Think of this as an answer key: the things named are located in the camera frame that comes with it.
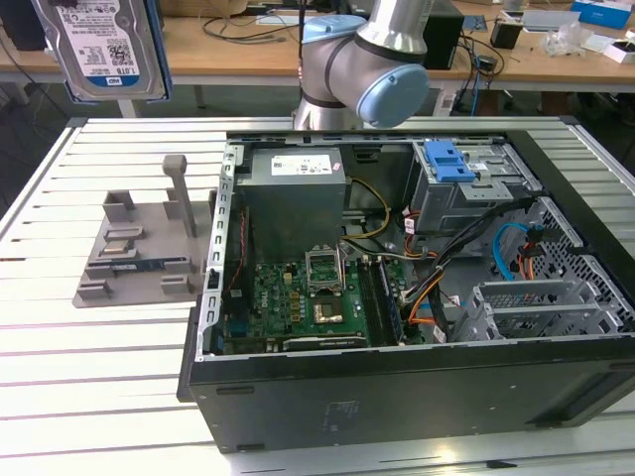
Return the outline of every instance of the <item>black box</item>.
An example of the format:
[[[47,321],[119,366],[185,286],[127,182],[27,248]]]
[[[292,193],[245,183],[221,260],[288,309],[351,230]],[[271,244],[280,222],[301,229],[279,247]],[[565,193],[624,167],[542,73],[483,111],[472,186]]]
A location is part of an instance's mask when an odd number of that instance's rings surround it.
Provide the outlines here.
[[[42,24],[30,1],[0,0],[0,18],[17,50],[36,52],[47,46]]]
[[[519,23],[496,22],[489,43],[491,43],[494,48],[513,50],[522,29],[523,25]]]
[[[348,0],[348,9],[351,14],[367,19],[374,3],[373,0]],[[424,40],[428,46],[424,61],[426,69],[451,68],[464,18],[449,0],[435,1],[424,30]]]

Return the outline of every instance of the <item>cardboard box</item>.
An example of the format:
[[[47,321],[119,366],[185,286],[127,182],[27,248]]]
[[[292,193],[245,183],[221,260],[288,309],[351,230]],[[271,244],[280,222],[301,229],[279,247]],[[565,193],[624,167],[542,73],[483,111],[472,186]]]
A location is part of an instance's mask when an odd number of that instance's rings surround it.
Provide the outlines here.
[[[632,5],[596,0],[575,0],[571,5],[573,12],[580,12],[579,20],[601,27],[623,29],[631,16]]]
[[[635,62],[635,43],[627,40],[614,42],[604,50],[604,55],[621,64]]]

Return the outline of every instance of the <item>case label sticker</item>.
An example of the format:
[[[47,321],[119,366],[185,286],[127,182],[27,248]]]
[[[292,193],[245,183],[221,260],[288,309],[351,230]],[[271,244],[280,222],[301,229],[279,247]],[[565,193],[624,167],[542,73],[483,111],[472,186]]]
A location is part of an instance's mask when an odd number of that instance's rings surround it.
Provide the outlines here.
[[[329,156],[275,156],[271,160],[272,176],[328,176]]]
[[[475,163],[475,164],[467,164],[467,168],[471,171],[487,171],[487,166],[485,164]]]
[[[57,7],[81,72],[102,87],[131,86],[139,67],[128,34],[116,23],[119,0],[79,0],[76,8]],[[125,17],[120,22],[131,22]]]

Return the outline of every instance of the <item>aluminum extrusion table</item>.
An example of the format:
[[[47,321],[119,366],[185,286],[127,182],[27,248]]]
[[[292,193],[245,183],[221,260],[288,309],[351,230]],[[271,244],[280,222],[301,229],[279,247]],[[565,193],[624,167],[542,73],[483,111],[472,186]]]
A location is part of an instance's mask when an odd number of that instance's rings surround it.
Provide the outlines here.
[[[404,127],[527,130],[635,253],[635,183],[580,127],[553,118]],[[175,397],[190,303],[72,307],[107,190],[159,202],[170,186],[163,155],[183,153],[191,198],[204,199],[225,131],[289,128],[268,118],[71,121],[0,221],[0,474],[471,475],[488,473],[487,461],[518,465],[499,476],[635,471],[635,395],[579,428],[225,457],[196,406]]]

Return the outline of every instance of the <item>yellow wire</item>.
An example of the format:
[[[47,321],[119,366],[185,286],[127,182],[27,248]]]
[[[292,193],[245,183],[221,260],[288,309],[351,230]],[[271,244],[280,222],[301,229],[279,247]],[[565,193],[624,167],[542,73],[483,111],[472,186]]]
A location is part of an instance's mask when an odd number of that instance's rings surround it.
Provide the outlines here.
[[[381,201],[381,204],[384,206],[384,211],[386,212],[386,217],[384,218],[384,222],[381,224],[381,226],[374,231],[369,231],[368,233],[362,233],[361,235],[344,235],[342,236],[342,238],[344,240],[363,240],[364,238],[372,238],[373,236],[378,235],[379,233],[384,231],[386,228],[388,228],[388,224],[390,223],[390,208],[388,207],[388,203],[386,203],[386,200],[384,200],[384,198],[379,194],[379,192],[375,188],[370,186],[367,182],[365,182],[364,180],[360,178],[352,178],[351,182],[361,183],[366,188],[368,188],[368,190],[370,190],[370,192],[373,195],[375,195],[379,199],[379,201]]]

